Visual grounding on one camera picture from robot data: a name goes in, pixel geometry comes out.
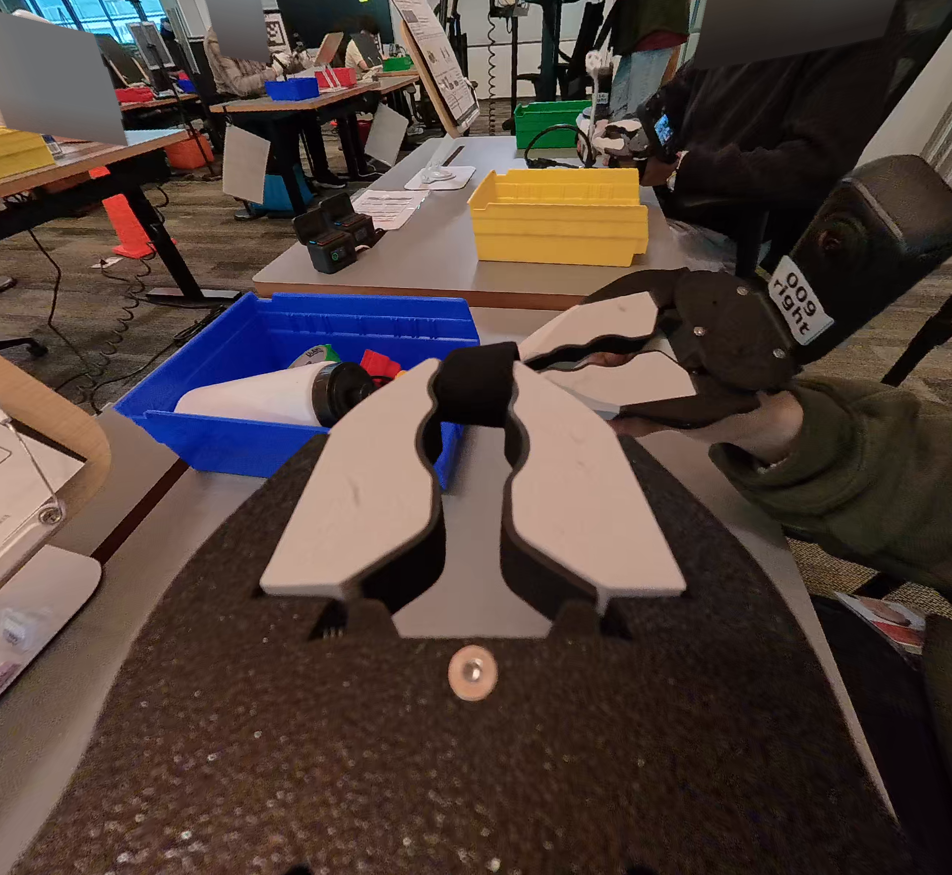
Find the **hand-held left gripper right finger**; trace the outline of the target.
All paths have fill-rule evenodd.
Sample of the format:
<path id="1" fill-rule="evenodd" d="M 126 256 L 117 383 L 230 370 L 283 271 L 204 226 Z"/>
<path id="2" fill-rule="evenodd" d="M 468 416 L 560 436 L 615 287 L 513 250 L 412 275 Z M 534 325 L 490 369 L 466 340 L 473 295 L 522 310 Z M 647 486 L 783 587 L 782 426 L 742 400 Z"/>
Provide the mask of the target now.
<path id="1" fill-rule="evenodd" d="M 596 412 L 516 363 L 504 430 L 500 567 L 511 591 L 541 615 L 684 593 L 638 477 Z"/>

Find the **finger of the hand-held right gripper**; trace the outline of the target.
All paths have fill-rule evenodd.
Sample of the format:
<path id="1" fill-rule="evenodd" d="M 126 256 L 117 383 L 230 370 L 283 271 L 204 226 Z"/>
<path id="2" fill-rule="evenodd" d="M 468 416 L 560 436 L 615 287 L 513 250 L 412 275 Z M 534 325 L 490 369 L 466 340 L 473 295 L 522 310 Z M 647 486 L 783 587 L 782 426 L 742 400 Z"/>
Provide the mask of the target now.
<path id="1" fill-rule="evenodd" d="M 524 339 L 519 358 L 534 371 L 571 371 L 592 357 L 629 356 L 653 337 L 658 315 L 648 292 L 578 305 Z"/>
<path id="2" fill-rule="evenodd" d="M 554 384 L 606 420 L 623 416 L 629 406 L 697 396 L 687 370 L 655 349 L 627 354 L 596 352 L 570 369 L 554 369 Z"/>

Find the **blue plastic bin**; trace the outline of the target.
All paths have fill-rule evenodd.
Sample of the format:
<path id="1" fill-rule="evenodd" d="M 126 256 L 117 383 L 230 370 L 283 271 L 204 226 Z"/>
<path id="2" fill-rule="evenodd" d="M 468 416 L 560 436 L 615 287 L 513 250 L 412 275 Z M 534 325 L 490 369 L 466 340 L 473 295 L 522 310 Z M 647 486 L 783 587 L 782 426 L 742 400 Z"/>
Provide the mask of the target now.
<path id="1" fill-rule="evenodd" d="M 249 293 L 114 409 L 196 471 L 268 479 L 324 429 L 179 414 L 175 406 L 197 387 L 288 369 L 316 345 L 332 346 L 344 361 L 371 350 L 411 369 L 480 339 L 469 305 L 458 298 Z"/>

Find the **person's right forearm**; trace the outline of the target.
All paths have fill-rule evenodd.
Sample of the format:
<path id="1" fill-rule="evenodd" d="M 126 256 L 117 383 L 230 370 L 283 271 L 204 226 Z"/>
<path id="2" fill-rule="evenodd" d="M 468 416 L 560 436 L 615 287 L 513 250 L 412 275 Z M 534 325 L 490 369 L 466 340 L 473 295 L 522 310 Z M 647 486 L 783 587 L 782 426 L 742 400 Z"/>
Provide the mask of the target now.
<path id="1" fill-rule="evenodd" d="M 877 382 L 799 377 L 800 439 L 764 466 L 730 444 L 709 457 L 747 500 L 840 559 L 947 596 L 950 407 Z"/>

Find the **person's right hand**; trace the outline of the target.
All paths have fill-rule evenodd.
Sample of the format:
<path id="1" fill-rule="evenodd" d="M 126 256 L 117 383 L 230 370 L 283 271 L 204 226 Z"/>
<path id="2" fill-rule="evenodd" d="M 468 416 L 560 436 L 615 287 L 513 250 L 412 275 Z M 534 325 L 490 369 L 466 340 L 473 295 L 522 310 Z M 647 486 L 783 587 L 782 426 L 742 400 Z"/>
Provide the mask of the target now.
<path id="1" fill-rule="evenodd" d="M 803 431 L 804 411 L 792 390 L 758 394 L 758 406 L 698 429 L 676 429 L 644 418 L 618 418 L 608 425 L 619 436 L 641 439 L 660 431 L 673 431 L 688 439 L 714 445 L 730 444 L 764 466 L 784 461 L 795 449 Z"/>

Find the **yellow plastic bin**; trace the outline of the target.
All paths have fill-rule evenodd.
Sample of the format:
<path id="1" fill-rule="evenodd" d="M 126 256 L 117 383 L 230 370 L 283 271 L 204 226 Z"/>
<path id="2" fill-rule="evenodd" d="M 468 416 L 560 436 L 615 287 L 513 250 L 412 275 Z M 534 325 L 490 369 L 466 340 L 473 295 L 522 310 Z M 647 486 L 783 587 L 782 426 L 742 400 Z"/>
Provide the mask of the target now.
<path id="1" fill-rule="evenodd" d="M 649 246 L 635 167 L 491 171 L 469 209 L 482 262 L 627 268 Z"/>
<path id="2" fill-rule="evenodd" d="M 2 180 L 55 165 L 54 154 L 41 134 L 1 127 L 0 141 Z"/>

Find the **white bottle black cap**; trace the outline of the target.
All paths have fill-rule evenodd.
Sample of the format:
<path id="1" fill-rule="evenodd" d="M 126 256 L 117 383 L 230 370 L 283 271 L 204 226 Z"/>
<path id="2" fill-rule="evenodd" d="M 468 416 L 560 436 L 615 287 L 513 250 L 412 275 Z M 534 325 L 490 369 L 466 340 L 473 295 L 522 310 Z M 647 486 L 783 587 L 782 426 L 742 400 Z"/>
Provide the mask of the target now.
<path id="1" fill-rule="evenodd" d="M 185 393 L 174 411 L 233 420 L 329 429 L 377 385 L 361 366 L 322 361 Z"/>

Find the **grey topped table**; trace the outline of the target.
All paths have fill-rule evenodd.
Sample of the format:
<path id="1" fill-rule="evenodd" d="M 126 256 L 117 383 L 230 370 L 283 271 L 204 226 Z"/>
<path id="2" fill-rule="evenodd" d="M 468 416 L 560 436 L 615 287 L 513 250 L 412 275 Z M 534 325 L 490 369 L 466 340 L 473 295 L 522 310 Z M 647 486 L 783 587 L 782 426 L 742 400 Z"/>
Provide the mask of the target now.
<path id="1" fill-rule="evenodd" d="M 474 167 L 470 183 L 430 194 L 408 221 L 387 231 L 356 263 L 335 274 L 316 270 L 297 241 L 253 276 L 254 291 L 449 297 L 486 309 L 563 311 L 625 275 L 610 266 L 480 262 L 469 197 L 495 170 L 522 167 L 512 136 L 463 139 L 462 162 Z"/>

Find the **green plastic bin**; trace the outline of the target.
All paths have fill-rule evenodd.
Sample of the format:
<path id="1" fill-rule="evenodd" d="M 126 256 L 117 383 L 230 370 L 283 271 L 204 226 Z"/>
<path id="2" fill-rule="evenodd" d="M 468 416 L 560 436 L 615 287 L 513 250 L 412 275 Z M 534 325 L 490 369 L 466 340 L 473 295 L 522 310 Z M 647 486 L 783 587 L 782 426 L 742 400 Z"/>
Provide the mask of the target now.
<path id="1" fill-rule="evenodd" d="M 590 114 L 589 100 L 517 105 L 513 113 L 517 150 L 525 150 L 539 134 L 534 150 L 573 149 L 578 138 L 576 123 L 581 117 L 587 121 Z"/>

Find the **printed paper sheet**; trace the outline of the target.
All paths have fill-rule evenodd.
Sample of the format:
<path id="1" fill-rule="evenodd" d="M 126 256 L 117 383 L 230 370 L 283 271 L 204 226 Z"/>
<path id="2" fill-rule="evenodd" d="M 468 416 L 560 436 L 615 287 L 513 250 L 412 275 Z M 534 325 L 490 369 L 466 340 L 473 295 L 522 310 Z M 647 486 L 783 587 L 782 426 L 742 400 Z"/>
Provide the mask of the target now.
<path id="1" fill-rule="evenodd" d="M 429 196 L 428 190 L 365 189 L 351 197 L 355 212 L 371 217 L 376 229 L 399 229 Z"/>

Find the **blue box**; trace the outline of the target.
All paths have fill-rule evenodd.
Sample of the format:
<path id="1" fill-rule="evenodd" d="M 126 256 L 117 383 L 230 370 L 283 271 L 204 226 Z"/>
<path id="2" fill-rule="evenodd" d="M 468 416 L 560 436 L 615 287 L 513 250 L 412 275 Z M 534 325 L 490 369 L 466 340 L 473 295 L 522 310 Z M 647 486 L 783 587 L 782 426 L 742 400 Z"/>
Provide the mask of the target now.
<path id="1" fill-rule="evenodd" d="M 310 205 L 314 199 L 314 192 L 304 176 L 303 167 L 300 164 L 293 166 L 294 176 L 297 187 L 304 204 Z M 252 201 L 242 201 L 244 206 L 252 213 L 259 216 L 294 216 L 294 209 L 287 191 L 284 178 L 278 172 L 268 172 L 265 175 L 263 188 L 263 202 L 256 203 Z"/>

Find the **red white printed packet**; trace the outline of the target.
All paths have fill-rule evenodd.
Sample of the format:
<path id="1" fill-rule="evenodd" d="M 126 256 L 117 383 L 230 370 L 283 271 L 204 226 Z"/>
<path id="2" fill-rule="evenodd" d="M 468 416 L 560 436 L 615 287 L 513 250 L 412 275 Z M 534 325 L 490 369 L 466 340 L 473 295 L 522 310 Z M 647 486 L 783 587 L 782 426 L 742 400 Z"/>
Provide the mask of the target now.
<path id="1" fill-rule="evenodd" d="M 834 591 L 834 598 L 859 617 L 898 653 L 909 658 L 922 656 L 925 619 L 901 603 Z"/>

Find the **orange traffic cone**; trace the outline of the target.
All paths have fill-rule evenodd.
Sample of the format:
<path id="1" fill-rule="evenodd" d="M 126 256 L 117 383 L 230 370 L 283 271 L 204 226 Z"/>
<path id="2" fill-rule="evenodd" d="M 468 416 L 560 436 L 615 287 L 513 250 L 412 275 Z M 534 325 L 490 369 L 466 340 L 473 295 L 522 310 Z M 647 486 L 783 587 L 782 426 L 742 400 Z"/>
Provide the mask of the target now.
<path id="1" fill-rule="evenodd" d="M 101 204 L 118 239 L 113 254 L 127 260 L 144 261 L 149 255 L 156 253 L 147 231 L 124 194 L 109 196 L 103 199 Z"/>

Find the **wooden desk black legs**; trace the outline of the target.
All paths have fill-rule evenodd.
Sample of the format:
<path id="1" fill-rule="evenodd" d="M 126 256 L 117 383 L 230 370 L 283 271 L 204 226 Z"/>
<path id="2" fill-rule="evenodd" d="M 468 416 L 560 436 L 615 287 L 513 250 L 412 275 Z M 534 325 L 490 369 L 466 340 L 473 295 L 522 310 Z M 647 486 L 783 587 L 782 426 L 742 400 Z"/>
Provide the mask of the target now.
<path id="1" fill-rule="evenodd" d="M 168 182 L 171 169 L 167 147 L 192 139 L 187 128 L 134 130 L 126 145 L 80 143 L 64 147 L 53 166 L 22 172 L 1 181 L 2 201 L 30 193 L 31 200 L 14 202 L 1 212 L 1 239 L 65 218 L 113 196 L 124 197 L 136 222 L 145 231 L 149 250 L 170 274 L 173 286 L 146 292 L 149 303 L 179 309 L 228 307 L 241 291 L 206 289 L 190 272 L 144 186 Z"/>

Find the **tablet on tripod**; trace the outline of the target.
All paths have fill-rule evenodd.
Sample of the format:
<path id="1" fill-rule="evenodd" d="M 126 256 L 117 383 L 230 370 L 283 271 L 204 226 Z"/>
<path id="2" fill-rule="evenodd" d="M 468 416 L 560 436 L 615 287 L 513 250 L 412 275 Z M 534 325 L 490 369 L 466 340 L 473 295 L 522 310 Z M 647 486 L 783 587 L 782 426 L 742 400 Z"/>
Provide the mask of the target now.
<path id="1" fill-rule="evenodd" d="M 140 60 L 149 72 L 151 86 L 158 93 L 173 92 L 177 66 L 173 56 L 152 21 L 127 23 Z"/>

